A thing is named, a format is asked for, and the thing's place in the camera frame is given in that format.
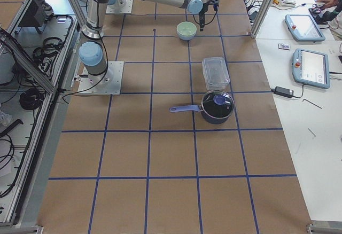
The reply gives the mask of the operator hand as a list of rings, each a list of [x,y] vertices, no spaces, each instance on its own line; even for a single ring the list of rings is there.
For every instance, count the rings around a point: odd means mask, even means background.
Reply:
[[[335,0],[317,0],[316,4],[323,8],[329,8],[335,5]]]

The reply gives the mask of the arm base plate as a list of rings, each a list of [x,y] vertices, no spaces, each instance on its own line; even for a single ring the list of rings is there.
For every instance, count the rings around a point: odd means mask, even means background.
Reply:
[[[88,74],[86,67],[83,68],[83,75],[78,87],[78,95],[119,95],[123,75],[123,61],[109,61],[108,70],[105,75],[93,76]]]
[[[131,14],[133,0],[108,0],[106,14]]]

